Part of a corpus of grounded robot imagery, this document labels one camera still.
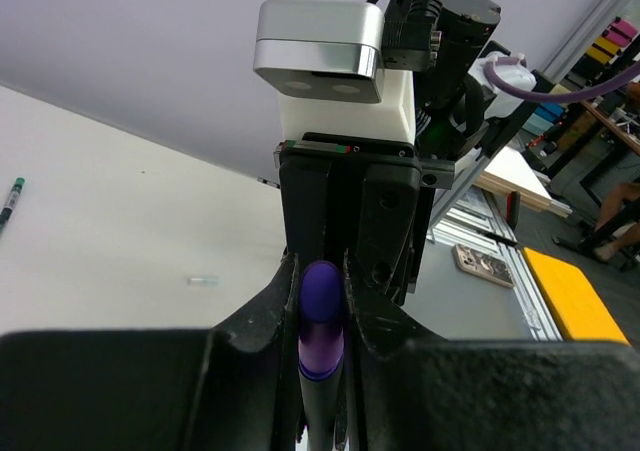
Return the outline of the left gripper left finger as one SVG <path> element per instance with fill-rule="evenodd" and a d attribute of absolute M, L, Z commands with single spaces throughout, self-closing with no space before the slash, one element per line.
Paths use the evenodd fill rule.
<path fill-rule="evenodd" d="M 5 450 L 291 450 L 295 289 L 271 282 L 211 328 L 45 330 L 1 339 Z"/>

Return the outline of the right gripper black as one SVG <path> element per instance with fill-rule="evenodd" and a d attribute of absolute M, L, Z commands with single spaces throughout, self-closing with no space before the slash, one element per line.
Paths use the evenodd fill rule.
<path fill-rule="evenodd" d="M 274 161 L 280 169 L 287 250 L 297 256 L 301 271 L 324 257 L 331 167 L 326 160 L 345 159 L 357 166 L 374 164 L 362 182 L 352 255 L 364 283 L 401 305 L 420 184 L 451 189 L 455 163 L 401 141 L 311 132 L 284 138 L 274 150 Z"/>

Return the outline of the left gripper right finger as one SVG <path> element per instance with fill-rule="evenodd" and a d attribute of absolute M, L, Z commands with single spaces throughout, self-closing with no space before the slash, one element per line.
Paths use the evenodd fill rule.
<path fill-rule="evenodd" d="M 635 450 L 639 355 L 609 341 L 450 341 L 343 261 L 353 450 Z"/>

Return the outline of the black purple highlighter pen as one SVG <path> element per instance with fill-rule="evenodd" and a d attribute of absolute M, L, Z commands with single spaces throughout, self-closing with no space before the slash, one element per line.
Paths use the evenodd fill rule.
<path fill-rule="evenodd" d="M 307 443 L 332 450 L 344 357 L 343 278 L 331 262 L 316 261 L 299 290 L 298 358 Z"/>

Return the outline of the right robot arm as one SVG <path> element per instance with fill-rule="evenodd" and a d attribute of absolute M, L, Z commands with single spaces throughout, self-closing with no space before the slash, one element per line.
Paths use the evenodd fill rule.
<path fill-rule="evenodd" d="M 255 72 L 278 93 L 286 250 L 356 270 L 397 304 L 428 232 L 523 121 L 484 76 L 491 0 L 270 0 Z"/>

